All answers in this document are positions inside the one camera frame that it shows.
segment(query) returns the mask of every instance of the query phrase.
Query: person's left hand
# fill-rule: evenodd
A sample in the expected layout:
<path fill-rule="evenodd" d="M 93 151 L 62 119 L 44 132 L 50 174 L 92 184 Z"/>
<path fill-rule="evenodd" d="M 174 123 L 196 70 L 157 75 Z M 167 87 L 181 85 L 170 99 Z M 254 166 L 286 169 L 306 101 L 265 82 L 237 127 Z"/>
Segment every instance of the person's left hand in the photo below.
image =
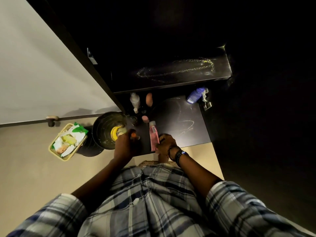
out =
<path fill-rule="evenodd" d="M 132 159 L 131 134 L 136 132 L 129 129 L 125 134 L 120 135 L 115 142 L 114 160 L 123 167 Z"/>

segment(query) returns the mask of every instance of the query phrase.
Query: shirt button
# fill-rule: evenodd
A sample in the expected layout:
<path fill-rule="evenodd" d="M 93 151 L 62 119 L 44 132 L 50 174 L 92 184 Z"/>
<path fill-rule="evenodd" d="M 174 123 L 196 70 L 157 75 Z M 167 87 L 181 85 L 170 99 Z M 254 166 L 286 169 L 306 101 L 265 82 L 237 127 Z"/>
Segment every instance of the shirt button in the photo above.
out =
<path fill-rule="evenodd" d="M 139 202 L 139 198 L 136 198 L 136 199 L 133 201 L 133 204 L 134 204 L 134 205 L 137 205 L 138 202 Z"/>

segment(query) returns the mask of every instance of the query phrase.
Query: rolled-up sleeve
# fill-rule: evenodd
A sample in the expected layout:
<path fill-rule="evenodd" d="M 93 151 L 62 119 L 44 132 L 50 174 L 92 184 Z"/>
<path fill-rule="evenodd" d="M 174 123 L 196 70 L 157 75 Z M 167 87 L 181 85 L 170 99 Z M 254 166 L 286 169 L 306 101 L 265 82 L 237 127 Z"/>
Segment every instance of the rolled-up sleeve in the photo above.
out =
<path fill-rule="evenodd" d="M 61 194 L 7 236 L 77 236 L 87 217 L 85 206 L 79 199 Z"/>
<path fill-rule="evenodd" d="M 206 205 L 210 219 L 218 223 L 225 235 L 306 236 L 234 182 L 215 184 L 206 197 Z"/>

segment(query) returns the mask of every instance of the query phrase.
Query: person's left arm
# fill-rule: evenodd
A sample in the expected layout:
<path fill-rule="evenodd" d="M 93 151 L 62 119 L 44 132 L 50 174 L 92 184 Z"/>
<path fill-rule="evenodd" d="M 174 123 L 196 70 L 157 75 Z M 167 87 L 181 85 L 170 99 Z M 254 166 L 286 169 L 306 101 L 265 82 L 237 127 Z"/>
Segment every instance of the person's left arm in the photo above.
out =
<path fill-rule="evenodd" d="M 88 182 L 70 194 L 61 194 L 27 218 L 8 236 L 74 236 L 84 220 L 101 205 L 122 168 L 131 160 L 131 134 L 120 135 L 114 158 Z"/>

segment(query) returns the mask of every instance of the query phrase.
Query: yellow basket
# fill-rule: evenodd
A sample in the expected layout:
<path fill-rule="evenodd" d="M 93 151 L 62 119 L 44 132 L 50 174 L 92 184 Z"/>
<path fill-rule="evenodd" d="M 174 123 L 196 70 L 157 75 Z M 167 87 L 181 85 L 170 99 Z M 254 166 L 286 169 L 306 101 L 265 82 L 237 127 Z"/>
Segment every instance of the yellow basket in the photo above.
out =
<path fill-rule="evenodd" d="M 84 141 L 86 140 L 87 138 L 87 135 L 83 138 L 83 140 L 80 142 L 80 144 L 69 154 L 69 155 L 66 155 L 64 157 L 60 157 L 57 152 L 52 149 L 52 145 L 54 144 L 54 142 L 57 140 L 57 138 L 64 132 L 68 131 L 71 127 L 73 127 L 74 124 L 72 123 L 68 123 L 63 129 L 61 132 L 59 132 L 59 134 L 57 135 L 57 137 L 54 139 L 54 141 L 49 145 L 48 147 L 48 151 L 50 153 L 52 153 L 53 155 L 55 155 L 58 159 L 62 160 L 62 161 L 67 161 L 69 160 L 76 152 L 77 150 L 82 146 L 82 144 L 84 143 Z"/>

